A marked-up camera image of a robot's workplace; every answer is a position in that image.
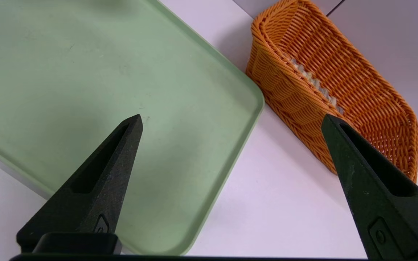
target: wicker basket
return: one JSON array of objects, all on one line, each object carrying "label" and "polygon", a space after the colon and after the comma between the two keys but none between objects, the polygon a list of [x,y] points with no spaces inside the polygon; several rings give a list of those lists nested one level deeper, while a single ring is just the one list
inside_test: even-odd
[{"label": "wicker basket", "polygon": [[[333,173],[335,166],[320,130],[325,114],[347,121],[416,182],[414,112],[317,6],[309,0],[282,0],[262,12],[251,31],[247,75],[275,113]],[[344,115],[292,65],[291,58],[337,98]]]}]

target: green tray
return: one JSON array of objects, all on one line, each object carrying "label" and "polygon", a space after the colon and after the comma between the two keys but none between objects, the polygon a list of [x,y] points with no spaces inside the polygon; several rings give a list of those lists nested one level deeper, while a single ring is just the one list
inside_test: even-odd
[{"label": "green tray", "polygon": [[160,2],[0,0],[0,160],[52,195],[141,114],[116,229],[137,254],[191,247],[263,105]]}]

